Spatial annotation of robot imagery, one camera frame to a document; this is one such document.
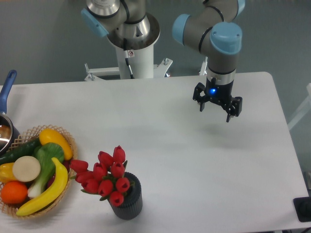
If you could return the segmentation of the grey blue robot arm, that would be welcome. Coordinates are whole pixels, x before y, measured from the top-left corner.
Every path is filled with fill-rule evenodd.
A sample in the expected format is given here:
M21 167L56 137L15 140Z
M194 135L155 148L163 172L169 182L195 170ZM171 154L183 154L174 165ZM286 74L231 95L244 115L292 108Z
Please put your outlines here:
M206 102L222 107L227 118L242 111L242 98L231 95L242 30L233 20L243 11L242 0L205 0L197 16L182 14L173 23L172 36L183 46L205 56L201 71L206 83L196 85L193 100L203 109ZM154 44L160 36L157 19L146 11L143 0L88 0L81 16L98 37L115 47L122 79L154 78Z

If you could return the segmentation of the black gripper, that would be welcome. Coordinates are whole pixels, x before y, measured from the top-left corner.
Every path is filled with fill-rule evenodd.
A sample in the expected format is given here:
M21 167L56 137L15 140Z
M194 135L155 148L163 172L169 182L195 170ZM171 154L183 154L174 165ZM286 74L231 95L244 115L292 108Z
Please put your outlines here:
M194 88L192 99L200 105L199 111L202 112L205 108L206 102L212 102L219 106L225 106L227 112L226 122L229 122L231 118L238 117L242 111L242 97L232 97L231 91L234 81L228 84L216 84L212 78L206 80L206 86L202 83L198 83Z

